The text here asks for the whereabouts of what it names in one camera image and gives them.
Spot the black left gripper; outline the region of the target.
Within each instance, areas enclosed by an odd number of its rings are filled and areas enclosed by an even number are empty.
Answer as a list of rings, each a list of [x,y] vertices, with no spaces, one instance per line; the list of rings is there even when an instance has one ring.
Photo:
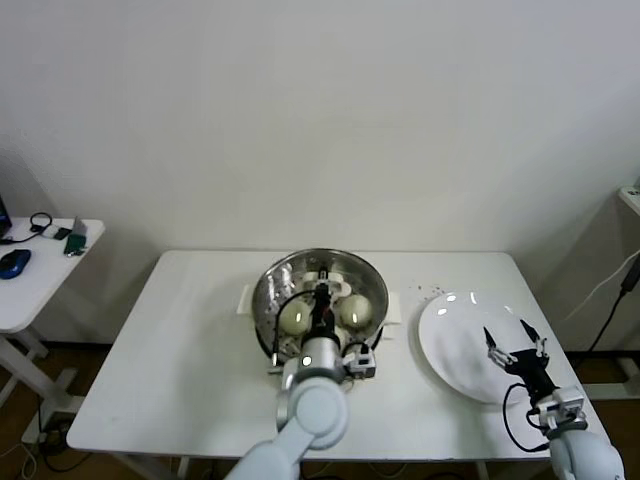
[[[331,298],[336,294],[336,284],[330,282],[330,270],[327,265],[319,268],[318,282],[314,288],[314,306],[308,339],[328,338],[336,342],[335,316],[331,309]]]

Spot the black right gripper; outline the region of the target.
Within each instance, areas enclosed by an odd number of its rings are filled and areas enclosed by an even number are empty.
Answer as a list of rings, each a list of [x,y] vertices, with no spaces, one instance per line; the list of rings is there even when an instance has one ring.
[[[520,320],[520,324],[534,343],[535,349],[515,351],[511,354],[505,352],[497,346],[489,330],[484,327],[488,358],[499,368],[505,368],[508,374],[518,376],[530,397],[547,397],[556,390],[556,385],[546,372],[549,364],[546,352],[547,339],[541,337],[524,319]]]

